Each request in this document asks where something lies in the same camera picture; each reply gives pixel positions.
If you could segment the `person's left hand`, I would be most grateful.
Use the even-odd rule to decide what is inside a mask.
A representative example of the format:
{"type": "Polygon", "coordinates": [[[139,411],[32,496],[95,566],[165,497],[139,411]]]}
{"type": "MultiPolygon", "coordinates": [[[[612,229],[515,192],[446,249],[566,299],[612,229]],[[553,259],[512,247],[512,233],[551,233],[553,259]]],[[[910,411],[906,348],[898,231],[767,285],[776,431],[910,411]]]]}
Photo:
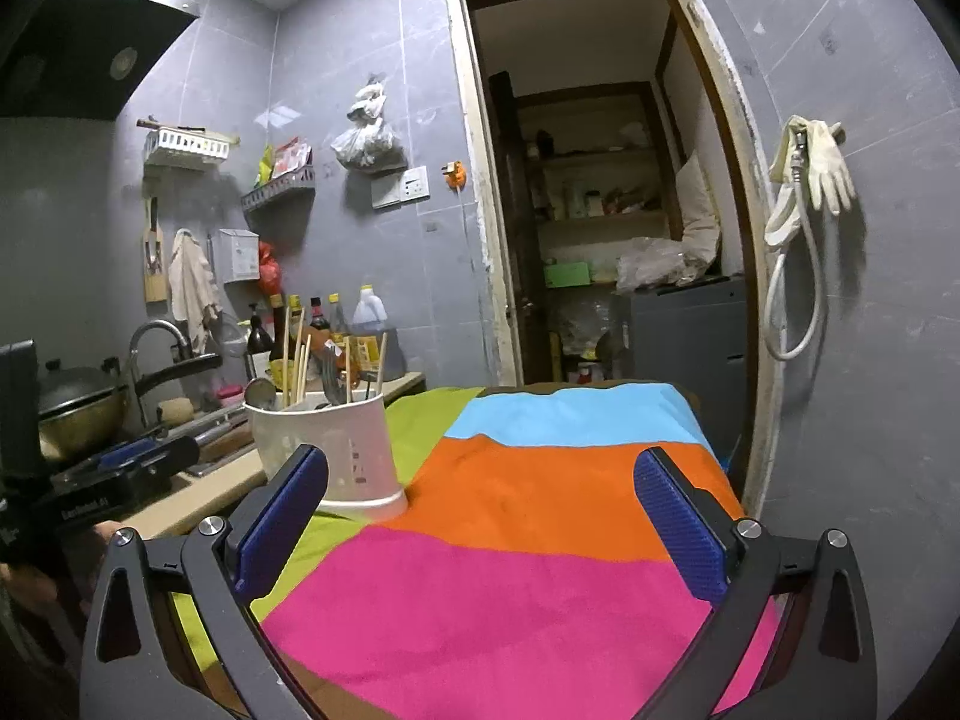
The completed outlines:
{"type": "Polygon", "coordinates": [[[67,541],[62,557],[70,569],[78,600],[60,600],[59,583],[44,566],[37,566],[34,561],[23,562],[20,566],[3,562],[2,589],[10,595],[11,600],[32,613],[47,614],[53,608],[62,608],[64,611],[82,610],[88,614],[107,546],[121,528],[122,525],[116,520],[106,520],[94,525],[89,532],[72,536],[67,541]]]}

